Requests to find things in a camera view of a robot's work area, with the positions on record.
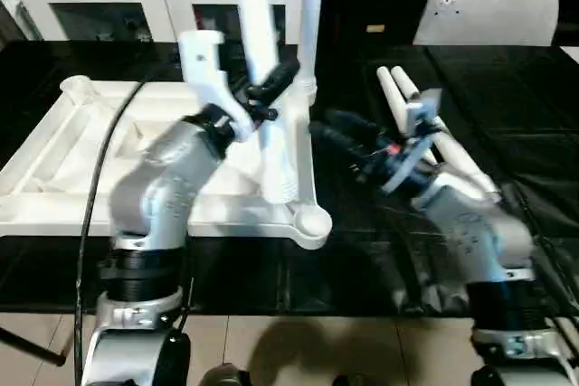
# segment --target white tray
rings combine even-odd
[[[68,78],[63,93],[0,172],[0,236],[80,235],[90,177],[116,108],[135,86],[125,81]],[[273,205],[260,195],[257,134],[230,146],[228,156],[195,201],[189,233],[198,237],[283,237],[321,247],[332,226],[316,203],[308,96],[292,86],[284,98],[289,156],[299,198]],[[147,84],[128,107],[109,148],[90,235],[110,235],[108,196],[141,152],[173,122],[200,109],[182,82]]]

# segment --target white pipe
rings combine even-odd
[[[301,63],[299,83],[312,97],[316,94],[316,50],[318,47],[319,14],[322,0],[301,0],[298,59]]]
[[[243,49],[250,79],[262,83],[279,63],[268,0],[238,0]],[[261,146],[261,195],[270,203],[287,203],[298,195],[298,176],[288,156],[288,134],[284,127],[281,97],[272,105],[278,119],[266,121],[259,132]]]
[[[394,121],[396,121],[398,131],[400,131],[400,133],[405,137],[406,101],[386,67],[378,68],[376,75],[378,76],[378,80],[380,80],[380,85],[382,86],[382,90],[384,91],[386,100],[388,101],[388,106],[390,106],[390,110],[392,110],[392,115],[394,116]],[[424,158],[433,165],[437,164],[436,158],[430,149],[424,153]]]
[[[394,77],[398,87],[403,90],[403,94],[407,99],[419,93],[418,88],[416,88],[413,81],[401,67],[392,68],[392,76]],[[436,117],[433,122],[441,130],[444,130],[443,132],[434,135],[434,144],[446,163],[454,166],[458,171],[467,175],[482,187],[485,192],[489,193],[494,200],[499,201],[500,192],[498,187],[492,182],[488,175],[482,172],[460,142],[451,136],[451,132],[446,127],[446,124],[444,124],[441,117]]]
[[[273,17],[268,0],[237,0],[245,60],[254,84],[278,64]]]

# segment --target black tablecloth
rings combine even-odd
[[[22,144],[60,95],[61,80],[139,80],[175,56],[172,44],[19,42],[0,53],[0,164]],[[579,65],[556,48],[372,47],[359,59],[323,56],[312,117],[328,107],[355,110],[390,127],[375,77],[402,65],[420,89],[444,87],[441,116],[503,190],[505,206],[536,236],[554,277],[579,260]],[[242,64],[228,68],[239,73]],[[160,80],[181,80],[178,63]],[[460,273],[444,240],[396,198],[355,185],[315,147],[318,201],[333,217],[324,248],[291,240],[195,239],[193,310],[203,314],[467,315]],[[96,263],[105,238],[87,247],[85,295],[99,293]],[[0,310],[70,312],[78,238],[0,240]],[[563,287],[570,296],[576,279]]]

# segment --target black cable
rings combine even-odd
[[[107,150],[109,149],[110,140],[113,137],[115,128],[125,113],[128,105],[143,88],[143,86],[149,83],[162,69],[164,69],[170,63],[171,62],[163,62],[157,64],[145,75],[145,78],[140,81],[135,86],[135,88],[133,88],[130,94],[128,94],[120,107],[117,109],[117,113],[115,113],[115,116],[110,121],[109,129],[107,130],[107,133],[105,134],[105,137],[100,144],[99,155],[94,165],[92,179],[90,180],[89,197],[87,198],[87,206],[85,208],[84,219],[82,221],[81,243],[79,245],[79,257],[77,258],[76,266],[76,300],[74,305],[74,384],[76,386],[81,386],[82,380],[82,264],[84,260],[84,246],[86,244],[87,238],[89,237],[90,219],[92,218],[92,210],[94,208],[94,202],[97,196],[97,190],[99,188],[100,172],[102,171],[102,166],[104,165],[105,157],[107,156]]]

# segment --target glass cabinet door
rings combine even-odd
[[[278,42],[297,44],[301,0],[269,0]],[[237,0],[166,0],[176,34],[190,29],[213,29],[231,42],[241,42]]]
[[[174,42],[165,0],[23,0],[45,40]]]

